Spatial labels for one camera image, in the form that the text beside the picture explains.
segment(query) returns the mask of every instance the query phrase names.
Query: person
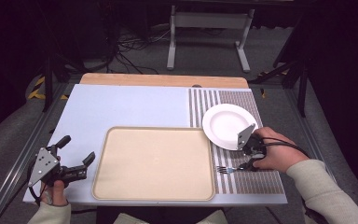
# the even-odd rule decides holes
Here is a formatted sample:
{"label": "person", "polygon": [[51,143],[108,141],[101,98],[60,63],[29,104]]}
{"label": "person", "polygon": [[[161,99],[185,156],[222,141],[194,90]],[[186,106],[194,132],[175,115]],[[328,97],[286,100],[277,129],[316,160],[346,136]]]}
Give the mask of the person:
{"label": "person", "polygon": [[[269,127],[255,130],[255,134],[263,139],[265,144],[280,139],[295,144],[280,133]],[[253,163],[260,169],[273,169],[291,176],[296,188],[305,201],[305,205],[322,215],[328,223],[358,223],[358,206],[325,171],[324,163],[308,158],[301,151],[288,146],[269,146],[267,156]],[[63,183],[56,181],[53,188],[42,192],[39,210],[29,221],[34,223],[70,223],[71,205],[63,194]],[[307,223],[313,220],[306,217]],[[146,223],[135,217],[120,214],[115,224]],[[200,223],[226,224],[227,220],[221,210],[215,211]]]}

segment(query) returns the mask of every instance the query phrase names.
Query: white plate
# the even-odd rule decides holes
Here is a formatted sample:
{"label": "white plate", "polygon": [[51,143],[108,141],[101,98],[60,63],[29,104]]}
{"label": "white plate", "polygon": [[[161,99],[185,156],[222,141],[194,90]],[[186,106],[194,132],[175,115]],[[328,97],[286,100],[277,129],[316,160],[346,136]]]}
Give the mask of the white plate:
{"label": "white plate", "polygon": [[237,105],[221,104],[211,107],[202,118],[206,136],[217,146],[237,150],[238,133],[255,124],[255,118]]}

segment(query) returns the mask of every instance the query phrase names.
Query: white sleeve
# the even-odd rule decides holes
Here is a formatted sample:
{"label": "white sleeve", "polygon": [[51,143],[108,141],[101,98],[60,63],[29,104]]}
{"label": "white sleeve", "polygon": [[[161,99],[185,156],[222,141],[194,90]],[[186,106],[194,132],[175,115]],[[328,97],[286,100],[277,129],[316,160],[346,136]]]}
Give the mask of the white sleeve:
{"label": "white sleeve", "polygon": [[52,206],[40,203],[39,210],[28,224],[69,224],[71,222],[71,204],[66,206]]}
{"label": "white sleeve", "polygon": [[329,223],[358,223],[358,206],[325,171],[323,162],[301,161],[286,173],[295,180],[306,206]]}

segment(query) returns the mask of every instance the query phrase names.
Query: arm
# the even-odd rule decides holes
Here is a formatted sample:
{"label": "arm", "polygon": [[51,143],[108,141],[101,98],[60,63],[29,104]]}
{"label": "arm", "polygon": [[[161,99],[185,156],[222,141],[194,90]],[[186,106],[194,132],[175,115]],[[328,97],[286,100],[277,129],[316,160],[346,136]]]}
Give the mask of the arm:
{"label": "arm", "polygon": [[69,224],[71,220],[71,204],[63,195],[64,185],[61,180],[54,182],[54,187],[46,187],[42,183],[42,196],[39,210],[28,224]]}
{"label": "arm", "polygon": [[[255,131],[260,137],[272,137],[294,144],[270,128]],[[264,139],[265,143],[275,140]],[[274,169],[291,176],[306,206],[323,215],[329,223],[358,223],[358,206],[324,169],[324,163],[311,160],[300,151],[286,146],[267,148],[267,156],[255,161],[254,167]]]}

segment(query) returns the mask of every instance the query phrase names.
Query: tray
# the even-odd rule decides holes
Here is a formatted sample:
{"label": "tray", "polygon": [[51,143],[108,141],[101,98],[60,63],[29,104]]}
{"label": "tray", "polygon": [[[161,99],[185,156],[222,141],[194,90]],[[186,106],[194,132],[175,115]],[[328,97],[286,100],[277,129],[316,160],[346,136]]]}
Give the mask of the tray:
{"label": "tray", "polygon": [[210,141],[201,128],[114,127],[93,184],[98,200],[208,201]]}

